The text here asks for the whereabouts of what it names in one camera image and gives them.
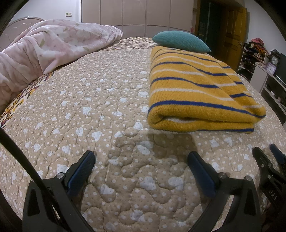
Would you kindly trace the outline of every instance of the beige quilted bedspread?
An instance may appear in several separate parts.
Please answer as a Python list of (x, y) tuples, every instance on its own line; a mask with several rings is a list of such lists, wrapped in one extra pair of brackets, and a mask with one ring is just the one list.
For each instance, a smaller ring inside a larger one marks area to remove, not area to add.
[[(42, 178), (65, 172), (86, 150), (96, 152), (81, 208), (95, 231), (186, 232), (206, 204), (186, 164), (190, 151), (197, 150), (218, 172), (234, 178), (250, 175), (258, 186), (252, 148), (259, 146), (270, 155), (269, 144), (275, 143), (286, 152), (286, 133), (272, 109), (244, 80), (254, 99), (267, 109), (254, 133), (150, 129), (146, 117), (153, 44), (141, 40), (89, 54), (56, 71), (17, 110), (5, 131)], [(269, 158), (277, 166), (273, 156)], [(29, 181), (1, 147), (0, 188), (19, 217)], [(263, 210), (266, 198), (261, 191), (258, 195)]]

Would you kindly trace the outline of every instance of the white wall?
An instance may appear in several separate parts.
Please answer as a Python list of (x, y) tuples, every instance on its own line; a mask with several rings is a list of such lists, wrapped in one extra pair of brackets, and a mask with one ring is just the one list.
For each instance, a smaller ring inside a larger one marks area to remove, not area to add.
[(249, 11), (249, 32), (247, 41), (261, 38), (268, 52), (276, 49), (286, 55), (286, 41), (267, 12), (254, 0), (245, 0)]
[[(71, 12), (72, 17), (66, 17), (66, 12)], [(11, 22), (26, 16), (81, 22), (81, 0), (30, 0), (14, 15)]]

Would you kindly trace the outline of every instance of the alarm clock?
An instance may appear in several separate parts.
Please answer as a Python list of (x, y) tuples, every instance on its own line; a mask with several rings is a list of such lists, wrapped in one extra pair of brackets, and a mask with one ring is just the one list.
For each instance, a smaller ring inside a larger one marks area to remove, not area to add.
[(268, 71), (271, 75), (274, 75), (276, 67), (269, 61), (266, 66), (266, 71)]
[(279, 65), (279, 60), (280, 60), (280, 53), (277, 50), (272, 50), (269, 62), (277, 68)]

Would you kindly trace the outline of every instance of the pink object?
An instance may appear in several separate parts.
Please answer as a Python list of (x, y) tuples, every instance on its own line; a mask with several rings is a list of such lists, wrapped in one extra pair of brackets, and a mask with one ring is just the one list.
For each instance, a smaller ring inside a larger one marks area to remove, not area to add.
[(49, 19), (31, 26), (0, 52), (0, 112), (41, 75), (122, 36), (118, 28), (97, 23)]
[(261, 43), (262, 45), (264, 45), (262, 39), (260, 39), (260, 38), (252, 39), (251, 42)]

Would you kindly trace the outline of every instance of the metal bolt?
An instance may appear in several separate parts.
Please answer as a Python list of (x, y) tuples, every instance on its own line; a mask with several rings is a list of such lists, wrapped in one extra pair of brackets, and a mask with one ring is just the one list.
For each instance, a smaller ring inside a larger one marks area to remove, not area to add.
[(57, 174), (57, 178), (58, 178), (58, 179), (61, 179), (61, 178), (63, 178), (64, 175), (65, 175), (65, 174), (64, 174), (63, 172), (59, 172), (59, 173)]
[(245, 176), (245, 178), (246, 178), (247, 181), (252, 181), (251, 176)]
[(224, 172), (220, 172), (220, 173), (219, 173), (219, 177), (220, 177), (221, 179), (224, 179), (224, 178), (227, 177), (227, 175), (226, 175)]

